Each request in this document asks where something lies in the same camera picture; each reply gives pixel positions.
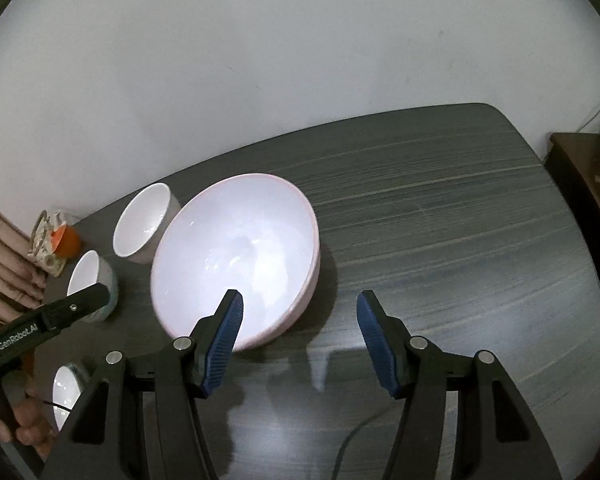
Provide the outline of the person's left hand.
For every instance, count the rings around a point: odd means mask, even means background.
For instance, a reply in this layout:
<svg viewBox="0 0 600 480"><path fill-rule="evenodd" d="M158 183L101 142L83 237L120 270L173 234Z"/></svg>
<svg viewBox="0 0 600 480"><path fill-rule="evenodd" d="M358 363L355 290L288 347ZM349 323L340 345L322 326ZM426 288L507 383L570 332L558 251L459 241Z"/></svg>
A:
<svg viewBox="0 0 600 480"><path fill-rule="evenodd" d="M10 428L0 417L0 442L17 440L28 448L34 448L45 462L56 441L56 432L44 414L34 379L26 372L17 372L16 379L8 385L14 386L9 406L16 426Z"/></svg>

